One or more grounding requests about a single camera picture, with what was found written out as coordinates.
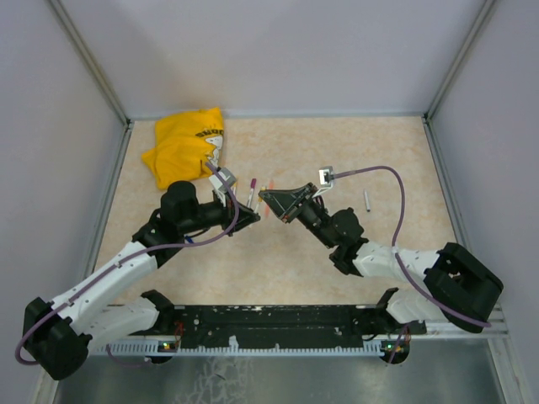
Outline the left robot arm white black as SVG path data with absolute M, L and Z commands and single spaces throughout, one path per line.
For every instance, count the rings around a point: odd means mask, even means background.
M 37 297 L 26 306 L 16 360 L 40 365 L 53 380 L 63 380 L 92 352 L 120 338 L 150 329 L 169 332 L 175 323 L 173 304 L 154 290 L 125 306 L 108 305 L 189 248 L 189 234 L 219 226 L 223 235 L 231 236 L 259 220 L 259 214 L 236 200 L 229 183 L 215 185 L 213 200 L 204 204 L 192 183 L 173 183 L 148 222 L 107 264 L 56 298 Z

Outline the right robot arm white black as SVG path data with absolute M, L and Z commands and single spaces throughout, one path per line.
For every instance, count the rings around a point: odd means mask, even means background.
M 441 320 L 471 333 L 490 327 L 488 319 L 504 285 L 464 246 L 448 242 L 439 250 L 420 251 L 370 241 L 354 210 L 330 215 L 318 202 L 312 183 L 299 189 L 262 190 L 259 197 L 280 221 L 299 221 L 330 249 L 329 259 L 342 274 L 410 284 L 408 290 L 392 292 L 376 312 L 382 331 L 393 333 L 406 323 Z

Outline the white pen red marks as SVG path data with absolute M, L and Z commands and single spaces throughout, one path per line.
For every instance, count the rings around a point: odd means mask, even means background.
M 246 206 L 250 209 L 253 202 L 253 196 L 254 196 L 254 187 L 250 188 L 249 195 L 248 195 L 248 201 Z

